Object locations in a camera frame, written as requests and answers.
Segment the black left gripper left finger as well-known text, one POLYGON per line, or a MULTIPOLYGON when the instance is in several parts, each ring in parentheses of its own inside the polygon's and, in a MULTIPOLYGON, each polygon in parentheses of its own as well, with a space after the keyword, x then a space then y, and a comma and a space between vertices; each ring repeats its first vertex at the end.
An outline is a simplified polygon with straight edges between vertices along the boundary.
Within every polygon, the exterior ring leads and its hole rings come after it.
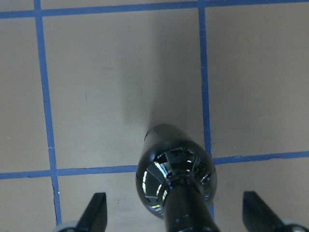
POLYGON ((107 227, 106 193, 95 193, 79 219, 77 232, 104 232, 107 227))

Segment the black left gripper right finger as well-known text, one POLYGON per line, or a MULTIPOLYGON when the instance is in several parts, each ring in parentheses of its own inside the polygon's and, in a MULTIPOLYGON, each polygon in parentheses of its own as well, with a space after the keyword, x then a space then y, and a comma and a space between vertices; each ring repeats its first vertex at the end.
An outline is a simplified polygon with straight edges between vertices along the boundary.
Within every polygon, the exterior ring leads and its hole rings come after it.
POLYGON ((255 191, 245 191, 242 220, 248 232, 281 232, 286 227, 255 191))

